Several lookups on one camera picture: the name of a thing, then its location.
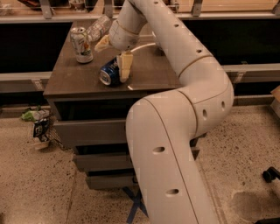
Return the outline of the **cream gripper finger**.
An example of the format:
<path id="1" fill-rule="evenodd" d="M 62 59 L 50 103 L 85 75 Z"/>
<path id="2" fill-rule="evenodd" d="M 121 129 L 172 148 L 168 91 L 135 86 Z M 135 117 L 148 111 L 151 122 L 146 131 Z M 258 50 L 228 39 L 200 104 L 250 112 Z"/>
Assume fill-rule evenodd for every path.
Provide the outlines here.
<path id="1" fill-rule="evenodd" d="M 130 77 L 133 54 L 131 51 L 122 52 L 116 57 L 116 62 L 119 67 L 120 82 L 124 83 Z"/>
<path id="2" fill-rule="evenodd" d="M 110 48 L 109 35 L 104 35 L 95 45 L 94 50 L 99 53 L 108 48 Z"/>

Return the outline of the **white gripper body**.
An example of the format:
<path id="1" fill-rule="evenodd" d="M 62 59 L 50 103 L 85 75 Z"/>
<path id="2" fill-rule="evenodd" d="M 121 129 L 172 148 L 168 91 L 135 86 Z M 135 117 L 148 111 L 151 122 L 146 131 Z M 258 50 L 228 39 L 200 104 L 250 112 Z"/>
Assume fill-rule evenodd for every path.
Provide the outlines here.
<path id="1" fill-rule="evenodd" d="M 109 43 L 118 50 L 127 51 L 135 47 L 139 40 L 139 35 L 126 31 L 117 20 L 111 25 L 109 32 Z"/>

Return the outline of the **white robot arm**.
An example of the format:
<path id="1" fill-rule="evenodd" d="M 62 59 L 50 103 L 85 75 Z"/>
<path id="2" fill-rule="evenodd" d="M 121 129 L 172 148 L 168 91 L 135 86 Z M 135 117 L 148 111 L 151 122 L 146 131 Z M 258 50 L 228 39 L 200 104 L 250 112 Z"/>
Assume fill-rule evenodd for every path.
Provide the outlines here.
<path id="1" fill-rule="evenodd" d="M 137 101 L 126 138 L 150 224 L 219 224 L 190 142 L 228 115 L 234 90 L 216 58 L 163 0 L 125 0 L 98 43 L 125 51 L 150 25 L 181 86 Z"/>

